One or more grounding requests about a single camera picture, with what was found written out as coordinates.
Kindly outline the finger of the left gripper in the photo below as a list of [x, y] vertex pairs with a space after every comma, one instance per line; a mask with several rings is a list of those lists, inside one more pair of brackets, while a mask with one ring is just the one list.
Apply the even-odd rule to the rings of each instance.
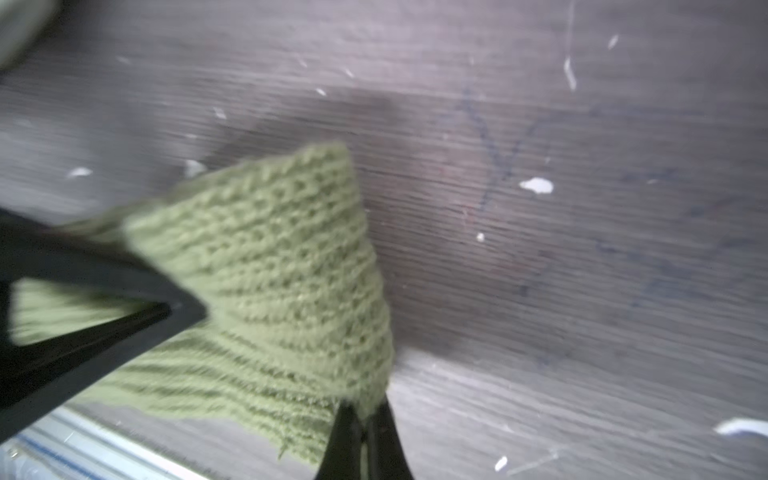
[[1, 439], [206, 315], [129, 251], [2, 210]]

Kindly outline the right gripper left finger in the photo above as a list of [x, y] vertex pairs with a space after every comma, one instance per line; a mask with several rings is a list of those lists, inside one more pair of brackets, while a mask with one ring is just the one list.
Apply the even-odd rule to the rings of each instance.
[[328, 444], [315, 480], [360, 480], [363, 427], [349, 402], [337, 410]]

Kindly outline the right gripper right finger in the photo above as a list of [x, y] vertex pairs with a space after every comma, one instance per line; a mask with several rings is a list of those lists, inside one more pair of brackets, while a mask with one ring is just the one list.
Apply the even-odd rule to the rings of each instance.
[[370, 480], [413, 480], [387, 398], [365, 421], [367, 478]]

